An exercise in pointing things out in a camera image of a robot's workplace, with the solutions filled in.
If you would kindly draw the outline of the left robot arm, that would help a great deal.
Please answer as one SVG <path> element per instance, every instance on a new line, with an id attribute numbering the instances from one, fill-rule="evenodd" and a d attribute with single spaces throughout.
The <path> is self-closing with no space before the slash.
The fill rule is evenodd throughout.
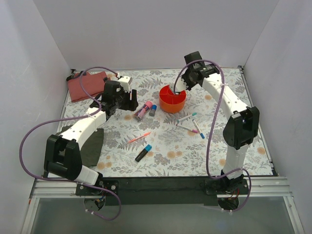
<path id="1" fill-rule="evenodd" d="M 83 165 L 80 150 L 88 138 L 104 124 L 117 109 L 135 111 L 138 107 L 137 91 L 130 89 L 131 77 L 105 82 L 103 93 L 86 112 L 86 118 L 78 120 L 59 136 L 47 139 L 44 170 L 70 181 L 87 184 L 93 195 L 103 191 L 102 175 Z"/>

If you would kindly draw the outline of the orange round organizer container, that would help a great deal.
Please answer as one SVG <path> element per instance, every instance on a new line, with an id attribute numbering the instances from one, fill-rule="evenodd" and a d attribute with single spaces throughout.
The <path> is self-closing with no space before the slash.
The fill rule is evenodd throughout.
<path id="1" fill-rule="evenodd" d="M 182 91 L 179 94 L 174 94 L 169 85 L 162 87 L 159 91 L 159 105 L 161 110 L 175 114 L 180 112 L 186 101 L 186 92 Z"/>

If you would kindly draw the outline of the pink capped white marker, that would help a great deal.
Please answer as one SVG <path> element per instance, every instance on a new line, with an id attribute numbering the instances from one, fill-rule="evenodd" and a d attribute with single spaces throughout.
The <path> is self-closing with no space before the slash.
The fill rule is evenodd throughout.
<path id="1" fill-rule="evenodd" d="M 176 127 L 180 128 L 180 129 L 187 130 L 187 131 L 192 132 L 192 133 L 195 133 L 195 134 L 198 134 L 198 131 L 197 131 L 196 129 L 184 127 L 184 126 L 179 125 L 179 124 L 176 124 Z"/>

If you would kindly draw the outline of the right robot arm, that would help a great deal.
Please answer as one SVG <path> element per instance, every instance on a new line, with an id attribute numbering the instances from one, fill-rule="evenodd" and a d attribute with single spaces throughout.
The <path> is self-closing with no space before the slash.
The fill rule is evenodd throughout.
<path id="1" fill-rule="evenodd" d="M 185 55 L 184 60 L 186 65 L 174 83 L 174 93 L 189 91 L 199 85 L 217 101 L 216 110 L 222 110 L 227 119 L 223 130 L 228 146 L 226 163 L 218 178 L 225 177 L 220 187 L 223 192 L 231 194 L 238 188 L 236 178 L 243 175 L 247 149 L 258 134 L 260 112 L 257 107 L 241 101 L 231 90 L 219 65 L 202 59 L 198 51 Z"/>

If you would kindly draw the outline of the blue black highlighter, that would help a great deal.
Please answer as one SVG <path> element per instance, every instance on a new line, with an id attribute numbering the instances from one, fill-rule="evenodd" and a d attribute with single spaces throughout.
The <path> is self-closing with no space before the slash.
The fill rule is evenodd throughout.
<path id="1" fill-rule="evenodd" d="M 152 146 L 150 144 L 148 144 L 135 158 L 136 162 L 140 162 L 146 155 L 148 152 L 150 152 L 150 150 L 152 149 Z"/>

